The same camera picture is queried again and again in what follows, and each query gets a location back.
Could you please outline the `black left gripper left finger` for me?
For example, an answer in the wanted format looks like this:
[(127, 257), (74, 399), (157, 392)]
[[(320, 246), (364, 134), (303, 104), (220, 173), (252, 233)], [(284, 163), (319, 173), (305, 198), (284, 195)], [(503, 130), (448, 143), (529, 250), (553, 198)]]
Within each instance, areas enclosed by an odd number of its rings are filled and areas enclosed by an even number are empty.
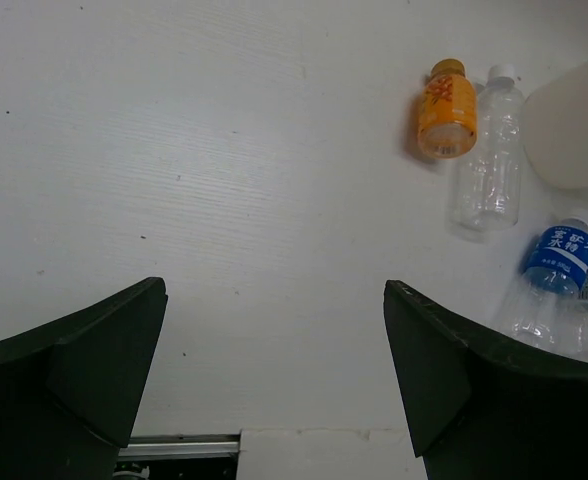
[(165, 316), (163, 279), (0, 341), (0, 479), (109, 479)]

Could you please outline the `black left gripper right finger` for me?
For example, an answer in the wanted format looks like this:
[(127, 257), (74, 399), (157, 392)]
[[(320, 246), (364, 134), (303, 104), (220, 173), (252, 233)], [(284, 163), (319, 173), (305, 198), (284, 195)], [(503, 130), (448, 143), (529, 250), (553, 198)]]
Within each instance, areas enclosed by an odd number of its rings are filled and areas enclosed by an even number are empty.
[(384, 319), (414, 453), (431, 479), (588, 479), (588, 363), (390, 280)]

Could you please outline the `blue label water bottle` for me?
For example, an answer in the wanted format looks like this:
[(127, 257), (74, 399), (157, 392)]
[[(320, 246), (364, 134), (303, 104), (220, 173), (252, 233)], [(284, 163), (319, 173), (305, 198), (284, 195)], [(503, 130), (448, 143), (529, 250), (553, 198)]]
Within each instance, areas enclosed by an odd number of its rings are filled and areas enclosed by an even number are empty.
[(554, 349), (563, 308), (588, 274), (588, 210), (571, 209), (542, 232), (495, 320), (497, 330), (546, 351)]

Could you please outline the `clear plastic bottle white cap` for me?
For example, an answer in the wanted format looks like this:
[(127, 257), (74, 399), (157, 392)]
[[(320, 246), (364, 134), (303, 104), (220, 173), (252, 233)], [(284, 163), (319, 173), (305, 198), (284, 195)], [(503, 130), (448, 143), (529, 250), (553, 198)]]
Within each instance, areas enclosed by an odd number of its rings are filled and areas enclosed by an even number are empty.
[(476, 144), (455, 170), (452, 220), (465, 229), (498, 231), (518, 221), (524, 102), (515, 68), (492, 66), (477, 97)]

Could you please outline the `orange juice bottle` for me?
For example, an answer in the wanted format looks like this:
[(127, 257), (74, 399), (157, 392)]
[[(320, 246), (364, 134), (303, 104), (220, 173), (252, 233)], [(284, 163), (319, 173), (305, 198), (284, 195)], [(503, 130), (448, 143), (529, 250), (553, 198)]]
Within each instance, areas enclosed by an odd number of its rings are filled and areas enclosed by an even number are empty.
[(468, 153), (477, 140), (477, 94), (463, 63), (436, 63), (423, 90), (418, 114), (418, 146), (433, 159)]

